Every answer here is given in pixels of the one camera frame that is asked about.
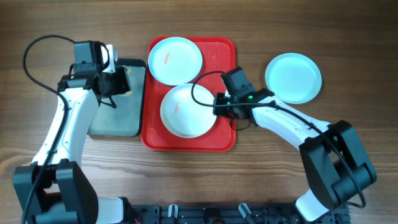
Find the white plate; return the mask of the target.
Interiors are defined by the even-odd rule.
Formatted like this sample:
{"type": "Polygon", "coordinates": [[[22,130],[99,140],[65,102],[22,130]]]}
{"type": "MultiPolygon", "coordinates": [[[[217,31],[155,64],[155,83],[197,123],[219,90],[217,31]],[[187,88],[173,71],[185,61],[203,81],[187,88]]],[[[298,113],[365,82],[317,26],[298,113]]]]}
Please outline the white plate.
{"type": "Polygon", "coordinates": [[[206,88],[191,83],[172,88],[164,96],[160,117],[168,131],[181,138],[196,138],[215,124],[211,104],[214,96],[206,88]]]}

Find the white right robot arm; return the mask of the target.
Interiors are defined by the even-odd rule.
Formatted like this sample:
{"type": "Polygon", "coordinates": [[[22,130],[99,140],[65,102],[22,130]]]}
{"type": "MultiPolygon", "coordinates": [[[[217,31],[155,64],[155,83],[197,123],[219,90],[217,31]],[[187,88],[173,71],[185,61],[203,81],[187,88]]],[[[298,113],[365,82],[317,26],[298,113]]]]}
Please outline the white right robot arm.
{"type": "Polygon", "coordinates": [[[299,150],[309,190],[294,206],[308,222],[344,205],[366,206],[363,190],[377,180],[364,146],[345,120],[335,124],[311,118],[288,106],[269,90],[247,95],[217,93],[214,114],[247,119],[299,150]]]}

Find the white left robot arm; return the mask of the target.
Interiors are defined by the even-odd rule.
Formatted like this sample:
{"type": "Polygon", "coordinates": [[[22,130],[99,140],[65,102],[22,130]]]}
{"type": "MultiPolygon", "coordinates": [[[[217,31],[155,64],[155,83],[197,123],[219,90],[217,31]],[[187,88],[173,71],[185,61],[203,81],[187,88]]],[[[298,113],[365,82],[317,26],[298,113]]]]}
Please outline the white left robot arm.
{"type": "Polygon", "coordinates": [[[101,99],[129,91],[125,67],[112,73],[65,75],[55,117],[31,165],[17,167],[13,186],[22,223],[128,223],[134,210],[124,197],[97,196],[81,169],[83,146],[101,99]]]}

